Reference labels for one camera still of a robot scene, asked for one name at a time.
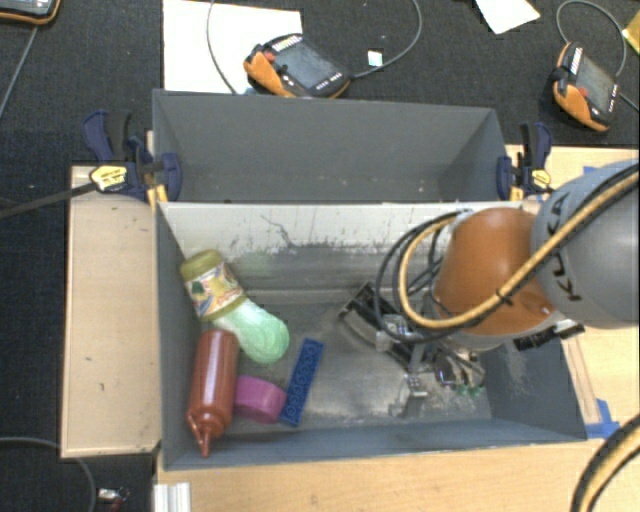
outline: jar label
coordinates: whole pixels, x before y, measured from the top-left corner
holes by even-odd
[[[224,261],[195,279],[185,282],[185,286],[199,318],[220,311],[244,294]]]

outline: bin floor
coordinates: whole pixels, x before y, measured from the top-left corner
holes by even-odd
[[[428,396],[413,418],[389,415],[389,405],[406,395],[404,369],[390,355],[379,353],[341,319],[338,312],[353,296],[353,290],[325,292],[254,293],[252,299],[284,320],[291,335],[285,356],[275,364],[259,365],[240,357],[238,372],[266,379],[287,388],[291,371],[304,338],[325,344],[298,429],[348,428],[411,421],[430,422],[490,418],[486,394],[460,396],[423,374]],[[286,431],[281,424],[260,425],[234,418],[226,435]]]

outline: yellow cable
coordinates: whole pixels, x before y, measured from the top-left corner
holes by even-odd
[[[640,449],[640,425],[636,426],[630,434],[622,439],[605,456],[605,461],[601,463],[598,470],[590,477],[589,484],[585,489],[582,500],[579,504],[578,512],[587,512],[593,500],[600,491],[611,480],[616,471],[625,460]]]
[[[503,284],[495,295],[491,296],[478,306],[454,317],[446,319],[431,319],[425,318],[418,314],[409,303],[409,296],[407,293],[407,269],[409,267],[409,260],[416,248],[425,238],[432,233],[439,231],[447,224],[453,222],[454,219],[448,219],[436,224],[433,224],[425,231],[423,231],[417,238],[415,238],[411,244],[407,247],[400,263],[400,269],[398,274],[398,295],[400,298],[400,304],[405,314],[417,325],[426,327],[429,329],[450,329],[462,326],[467,322],[476,320],[489,310],[495,308],[502,302],[502,297],[507,297],[518,285],[518,283],[526,277],[526,275],[542,260],[544,260],[549,253],[560,244],[573,230],[575,230],[580,223],[582,223],[589,215],[593,214],[600,206],[606,203],[609,199],[616,196],[625,189],[631,187],[638,182],[638,171],[628,176],[624,180],[612,185],[603,193],[592,199],[587,205],[581,208],[573,217],[565,222],[556,233],[551,236],[532,256],[529,258],[508,280]]]

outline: blue block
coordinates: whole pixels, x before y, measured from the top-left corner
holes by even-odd
[[[307,401],[323,349],[324,344],[319,341],[305,338],[302,342],[298,360],[293,367],[287,387],[287,399],[280,412],[280,421],[283,423],[292,427],[297,427],[300,424],[304,404]]]

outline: white paper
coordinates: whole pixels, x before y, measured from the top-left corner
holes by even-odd
[[[209,2],[164,0],[164,87],[170,91],[230,93],[207,45]],[[233,88],[250,88],[242,67],[256,44],[302,32],[297,11],[214,4],[209,36],[218,65]]]
[[[526,0],[476,0],[484,19],[496,34],[540,17]]]

